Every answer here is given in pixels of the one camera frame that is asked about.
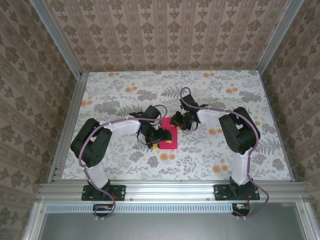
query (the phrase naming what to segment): gray leaf pattern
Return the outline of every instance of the gray leaf pattern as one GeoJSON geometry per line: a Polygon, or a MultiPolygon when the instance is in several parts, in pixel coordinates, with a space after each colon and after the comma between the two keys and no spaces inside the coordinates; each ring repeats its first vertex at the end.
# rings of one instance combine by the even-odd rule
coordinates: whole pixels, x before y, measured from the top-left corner
{"type": "MultiPolygon", "coordinates": [[[[245,107],[261,133],[252,154],[251,175],[263,180],[290,179],[264,89],[254,70],[91,72],[73,137],[89,118],[118,120],[149,105],[164,104],[172,116],[180,110],[182,87],[191,89],[199,105],[230,110],[245,107]]],[[[10,138],[12,134],[6,129],[2,135],[10,138]]],[[[220,126],[213,124],[199,124],[194,132],[178,131],[178,149],[174,150],[148,149],[137,142],[135,134],[114,139],[102,164],[106,175],[118,180],[227,180],[233,171],[232,152],[220,126]]],[[[62,178],[86,178],[72,151],[62,178]]]]}

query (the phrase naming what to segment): damask wallpaper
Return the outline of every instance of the damask wallpaper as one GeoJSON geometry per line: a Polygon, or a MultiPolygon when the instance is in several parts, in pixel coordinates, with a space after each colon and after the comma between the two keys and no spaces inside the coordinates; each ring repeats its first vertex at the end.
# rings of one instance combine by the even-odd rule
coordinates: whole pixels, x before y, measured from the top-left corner
{"type": "Polygon", "coordinates": [[[320,223],[320,1],[305,0],[262,75],[288,157],[320,223]]]}
{"type": "Polygon", "coordinates": [[[82,71],[254,69],[289,0],[44,0],[82,71]]]}
{"type": "Polygon", "coordinates": [[[75,79],[28,0],[0,1],[0,239],[23,235],[75,79]]]}

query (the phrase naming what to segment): floral tablecloth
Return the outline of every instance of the floral tablecloth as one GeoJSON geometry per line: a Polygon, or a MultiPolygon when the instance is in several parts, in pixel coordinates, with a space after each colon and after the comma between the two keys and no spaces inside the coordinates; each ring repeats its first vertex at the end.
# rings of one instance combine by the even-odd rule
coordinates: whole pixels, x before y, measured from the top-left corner
{"type": "MultiPolygon", "coordinates": [[[[180,110],[182,87],[191,89],[199,105],[246,108],[261,133],[252,155],[251,176],[255,180],[291,179],[255,70],[91,72],[73,138],[89,118],[117,120],[156,104],[165,105],[172,116],[180,110]]],[[[212,124],[200,124],[194,132],[178,131],[175,150],[147,149],[135,135],[120,137],[109,143],[102,162],[106,175],[118,180],[226,180],[233,170],[232,152],[222,130],[212,124]]],[[[62,178],[86,178],[71,150],[62,178]]]]}

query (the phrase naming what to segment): purple cable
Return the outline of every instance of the purple cable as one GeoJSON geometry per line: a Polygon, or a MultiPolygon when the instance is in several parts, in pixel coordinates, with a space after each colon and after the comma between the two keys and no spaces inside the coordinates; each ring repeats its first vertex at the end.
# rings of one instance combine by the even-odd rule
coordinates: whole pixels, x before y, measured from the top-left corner
{"type": "MultiPolygon", "coordinates": [[[[89,135],[88,138],[85,140],[85,142],[84,142],[84,144],[83,144],[83,146],[82,146],[82,148],[81,148],[81,151],[80,151],[80,153],[79,153],[79,158],[78,158],[78,160],[79,160],[79,165],[80,165],[81,167],[83,167],[83,168],[86,167],[86,165],[85,165],[85,164],[82,164],[82,162],[81,162],[82,155],[83,155],[83,153],[84,153],[84,150],[85,150],[86,146],[88,145],[88,142],[90,141],[90,139],[93,137],[93,135],[94,135],[99,129],[103,128],[104,126],[110,125],[110,124],[115,124],[115,123],[119,123],[119,122],[123,122],[123,121],[130,121],[130,120],[143,120],[143,121],[154,122],[154,121],[158,121],[158,120],[164,119],[164,118],[167,116],[167,114],[168,114],[168,109],[167,109],[167,107],[166,107],[165,105],[158,104],[158,105],[155,105],[154,107],[163,107],[163,108],[165,109],[165,114],[164,114],[162,117],[157,118],[156,120],[155,120],[155,119],[150,119],[150,118],[142,118],[142,117],[129,117],[129,118],[127,117],[127,118],[123,118],[123,119],[119,119],[119,120],[114,120],[114,121],[106,122],[106,123],[103,123],[103,124],[99,125],[98,127],[96,127],[96,128],[92,131],[92,133],[90,133],[90,135],[89,135]]],[[[116,209],[116,201],[115,201],[115,199],[114,199],[108,192],[106,192],[106,191],[102,190],[101,188],[99,188],[99,187],[91,180],[91,178],[90,178],[90,176],[89,176],[89,174],[88,174],[88,172],[87,172],[86,169],[84,169],[84,174],[85,174],[86,177],[88,178],[88,181],[90,182],[90,184],[91,184],[95,189],[97,189],[98,191],[106,194],[106,195],[112,200],[112,202],[113,202],[112,210],[110,211],[110,213],[109,213],[105,218],[110,217],[111,214],[112,214],[112,213],[115,211],[115,209],[116,209]]],[[[94,216],[95,216],[96,218],[102,218],[102,217],[98,217],[98,216],[97,216],[97,209],[98,209],[98,208],[100,208],[100,207],[97,206],[97,207],[95,208],[93,214],[94,214],[94,216]]]]}
{"type": "Polygon", "coordinates": [[[262,208],[267,204],[267,202],[269,201],[269,194],[267,193],[266,190],[264,190],[262,187],[260,187],[259,185],[257,185],[250,177],[250,162],[251,162],[251,154],[252,152],[257,148],[258,146],[258,143],[259,143],[259,135],[258,135],[258,132],[255,128],[255,126],[247,119],[245,118],[244,116],[242,116],[241,114],[235,112],[235,111],[232,111],[232,110],[227,110],[227,109],[220,109],[220,108],[215,108],[215,107],[201,107],[201,106],[192,106],[190,104],[188,104],[182,97],[182,93],[184,90],[188,90],[189,91],[189,94],[191,94],[191,90],[189,87],[183,87],[180,91],[180,99],[181,101],[187,105],[188,107],[190,108],[194,108],[194,109],[209,109],[209,110],[214,110],[214,111],[218,111],[218,112],[224,112],[224,113],[230,113],[230,114],[234,114],[236,116],[238,116],[239,118],[243,119],[246,123],[249,124],[249,126],[252,128],[253,132],[254,132],[254,135],[255,135],[255,139],[256,139],[256,142],[255,142],[255,145],[253,146],[253,148],[249,151],[248,153],[248,164],[247,164],[247,169],[246,169],[246,175],[247,177],[249,178],[250,182],[255,186],[257,187],[258,189],[260,189],[262,192],[265,193],[266,195],[266,199],[265,199],[265,202],[262,204],[261,207],[258,208],[258,210],[256,210],[254,213],[251,213],[247,216],[243,216],[241,213],[237,212],[237,211],[233,211],[234,213],[238,214],[239,216],[241,216],[242,218],[250,218],[254,215],[256,215],[257,213],[259,213],[262,208]]]}

